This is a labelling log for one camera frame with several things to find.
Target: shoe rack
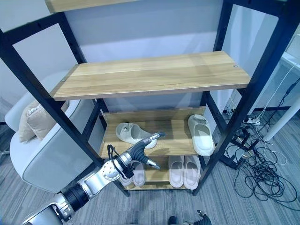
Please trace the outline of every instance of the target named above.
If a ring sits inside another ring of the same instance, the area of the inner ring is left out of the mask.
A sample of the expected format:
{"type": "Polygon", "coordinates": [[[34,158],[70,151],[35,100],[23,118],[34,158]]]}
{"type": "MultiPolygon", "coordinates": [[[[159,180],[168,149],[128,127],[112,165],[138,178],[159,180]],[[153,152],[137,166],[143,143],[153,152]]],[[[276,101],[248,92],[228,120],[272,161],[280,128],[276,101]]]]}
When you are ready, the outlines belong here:
{"type": "MultiPolygon", "coordinates": [[[[155,148],[146,150],[146,154],[150,157],[161,158],[161,163],[167,164],[168,157],[173,155],[195,155],[187,118],[191,114],[203,114],[204,111],[204,108],[199,107],[166,111],[108,113],[104,98],[203,92],[201,100],[199,99],[200,105],[209,107],[222,138],[207,164],[202,157],[199,157],[201,167],[204,169],[198,187],[193,191],[193,195],[196,195],[216,163],[224,155],[227,145],[254,105],[293,37],[300,22],[297,10],[299,1],[269,0],[266,3],[261,0],[224,0],[212,52],[87,63],[63,11],[116,3],[125,4],[125,2],[131,1],[136,0],[113,0],[111,2],[104,0],[46,0],[48,9],[53,14],[6,32],[0,30],[0,57],[33,97],[97,166],[102,166],[103,162],[99,154],[103,158],[107,157],[104,148],[107,144],[112,144],[119,152],[130,147],[129,144],[118,140],[114,133],[120,122],[136,122],[148,132],[159,130],[166,132],[165,139],[159,139],[155,148]],[[229,21],[234,4],[278,17],[274,32],[252,77],[222,51],[226,30],[227,27],[230,27],[229,21]],[[60,26],[78,64],[69,71],[51,93],[48,93],[13,45],[55,24],[60,26]],[[242,95],[228,125],[210,94],[211,90],[224,89],[237,89],[242,95]],[[83,132],[80,132],[60,110],[63,101],[74,99],[97,99],[83,132]],[[98,151],[89,144],[89,137],[100,110],[104,112],[104,116],[100,116],[100,121],[106,132],[101,149],[98,151]]],[[[164,182],[168,182],[166,181],[166,169],[160,171],[146,169],[146,175],[148,176],[147,184],[133,189],[170,188],[170,185],[164,184],[164,182]]],[[[116,186],[126,196],[129,196],[129,192],[122,186],[116,186]]]]}

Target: black shoe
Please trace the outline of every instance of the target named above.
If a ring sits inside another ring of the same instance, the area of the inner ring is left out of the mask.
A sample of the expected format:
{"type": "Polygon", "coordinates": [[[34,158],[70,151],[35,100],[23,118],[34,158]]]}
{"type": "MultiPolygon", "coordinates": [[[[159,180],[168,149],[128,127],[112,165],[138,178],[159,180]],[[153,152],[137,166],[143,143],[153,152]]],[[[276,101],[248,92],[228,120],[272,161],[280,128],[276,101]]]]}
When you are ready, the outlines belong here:
{"type": "Polygon", "coordinates": [[[177,218],[175,216],[171,216],[168,219],[168,225],[177,224],[177,218]]]}

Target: floor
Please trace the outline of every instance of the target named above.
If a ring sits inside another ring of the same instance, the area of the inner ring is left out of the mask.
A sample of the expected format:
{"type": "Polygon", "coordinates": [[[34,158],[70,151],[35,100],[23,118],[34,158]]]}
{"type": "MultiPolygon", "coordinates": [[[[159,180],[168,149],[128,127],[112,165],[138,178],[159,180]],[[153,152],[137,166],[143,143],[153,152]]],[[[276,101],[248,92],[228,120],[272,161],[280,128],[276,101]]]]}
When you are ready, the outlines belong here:
{"type": "MultiPolygon", "coordinates": [[[[263,121],[269,117],[267,111],[263,121]]],[[[277,121],[284,111],[274,117],[277,121]]],[[[284,126],[271,142],[273,150],[284,153],[286,165],[279,165],[278,174],[290,180],[300,193],[300,113],[284,126]]],[[[1,136],[1,147],[9,138],[1,136]]],[[[180,222],[199,219],[197,210],[203,210],[213,224],[299,224],[300,212],[255,197],[244,199],[233,189],[236,171],[218,162],[197,196],[187,190],[131,191],[127,198],[109,185],[92,199],[66,224],[68,225],[165,225],[171,215],[180,222]]],[[[20,224],[24,217],[53,197],[53,194],[24,183],[14,170],[10,157],[0,164],[0,217],[2,225],[20,224]]],[[[292,205],[300,209],[299,202],[292,205]]]]}

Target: silver robot arm segment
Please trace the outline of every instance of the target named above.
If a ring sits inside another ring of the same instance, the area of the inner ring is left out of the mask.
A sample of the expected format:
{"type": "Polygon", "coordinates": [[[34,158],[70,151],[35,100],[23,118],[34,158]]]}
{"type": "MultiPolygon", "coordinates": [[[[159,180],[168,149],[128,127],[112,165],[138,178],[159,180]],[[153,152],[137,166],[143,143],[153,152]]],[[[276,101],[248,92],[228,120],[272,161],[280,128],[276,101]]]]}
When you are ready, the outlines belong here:
{"type": "Polygon", "coordinates": [[[61,225],[62,220],[67,222],[107,184],[117,180],[121,176],[119,172],[125,173],[133,160],[160,169],[159,165],[145,156],[144,149],[152,140],[164,135],[164,133],[152,134],[114,159],[107,161],[100,169],[95,169],[66,192],[58,193],[50,202],[29,215],[23,225],[61,225]]]}

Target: white slipper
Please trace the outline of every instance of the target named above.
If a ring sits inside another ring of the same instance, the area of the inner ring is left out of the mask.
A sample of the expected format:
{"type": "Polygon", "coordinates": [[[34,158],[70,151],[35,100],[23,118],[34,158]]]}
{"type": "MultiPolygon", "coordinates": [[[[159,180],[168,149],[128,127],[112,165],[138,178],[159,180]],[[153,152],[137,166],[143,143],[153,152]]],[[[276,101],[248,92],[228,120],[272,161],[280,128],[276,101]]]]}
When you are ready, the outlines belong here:
{"type": "Polygon", "coordinates": [[[123,186],[128,186],[132,183],[133,177],[124,179],[122,176],[120,176],[119,181],[122,183],[123,186]]]}
{"type": "Polygon", "coordinates": [[[215,147],[207,119],[201,115],[191,115],[188,118],[188,127],[195,152],[201,156],[210,156],[215,147]]]}
{"type": "Polygon", "coordinates": [[[132,166],[135,168],[133,170],[134,176],[133,176],[133,183],[136,186],[142,186],[146,182],[146,175],[145,175],[145,168],[144,164],[139,161],[133,161],[132,166]]]}
{"type": "Polygon", "coordinates": [[[198,156],[184,157],[183,184],[187,189],[195,190],[200,179],[200,162],[198,156]]]}
{"type": "Polygon", "coordinates": [[[174,188],[183,185],[183,162],[184,156],[169,156],[169,181],[174,188]]]}
{"type": "MultiPolygon", "coordinates": [[[[151,134],[142,130],[135,123],[120,123],[116,127],[116,135],[119,139],[124,142],[135,144],[145,137],[149,137],[151,134]]],[[[150,144],[146,146],[147,149],[152,149],[155,147],[157,140],[154,139],[150,144]]]]}

